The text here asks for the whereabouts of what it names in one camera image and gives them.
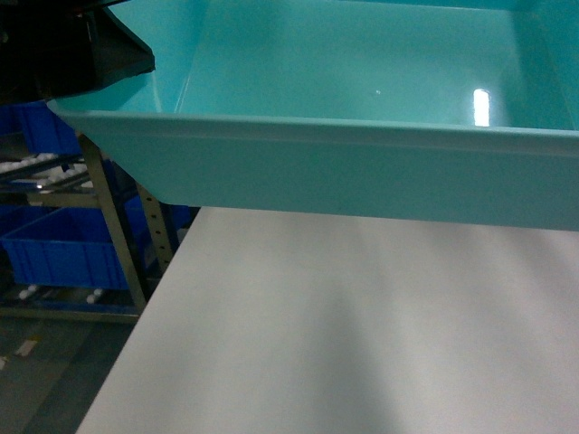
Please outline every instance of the black machine part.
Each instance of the black machine part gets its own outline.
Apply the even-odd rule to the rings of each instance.
[[[98,90],[155,69],[109,9],[123,0],[0,0],[0,105]]]

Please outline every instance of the floor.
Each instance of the floor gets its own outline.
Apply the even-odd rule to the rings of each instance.
[[[132,329],[0,318],[0,433],[74,433]],[[14,354],[26,340],[33,350]]]

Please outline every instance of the white object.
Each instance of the white object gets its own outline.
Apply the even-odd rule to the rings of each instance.
[[[27,339],[23,342],[22,345],[20,345],[20,348],[18,348],[14,352],[14,355],[20,355],[22,357],[27,357],[37,344],[38,344],[38,341],[32,340],[32,339]]]
[[[579,432],[577,258],[572,232],[203,208],[78,433]]]
[[[38,161],[48,161],[53,160],[57,156],[58,156],[57,154],[39,154],[38,156],[36,156],[36,158],[38,159]]]
[[[30,285],[27,289],[23,289],[22,291],[20,291],[18,297],[21,300],[26,300],[29,296],[34,294],[38,290],[38,288],[39,288],[38,285]]]
[[[87,296],[87,303],[89,303],[90,305],[95,304],[102,298],[104,293],[105,291],[100,288],[95,289],[94,291],[92,291],[92,294],[89,294]]]

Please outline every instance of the blue storage crate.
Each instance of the blue storage crate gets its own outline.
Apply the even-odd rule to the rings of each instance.
[[[60,120],[44,101],[14,106],[31,153],[80,154],[74,130]]]
[[[11,106],[0,107],[0,136],[20,131],[20,124]]]
[[[145,250],[152,245],[145,216],[133,210],[127,213],[144,258]],[[18,283],[128,288],[100,210],[62,208],[7,233],[2,243]]]
[[[125,204],[127,209],[139,210],[143,212],[143,203],[139,196],[135,196]],[[175,229],[181,229],[185,224],[191,221],[191,212],[188,206],[171,205],[171,217],[173,218],[173,225]]]
[[[49,208],[0,205],[0,236],[33,222],[50,212]]]

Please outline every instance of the white table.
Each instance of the white table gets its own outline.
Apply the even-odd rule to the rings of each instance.
[[[579,234],[202,209],[79,433],[579,432]]]

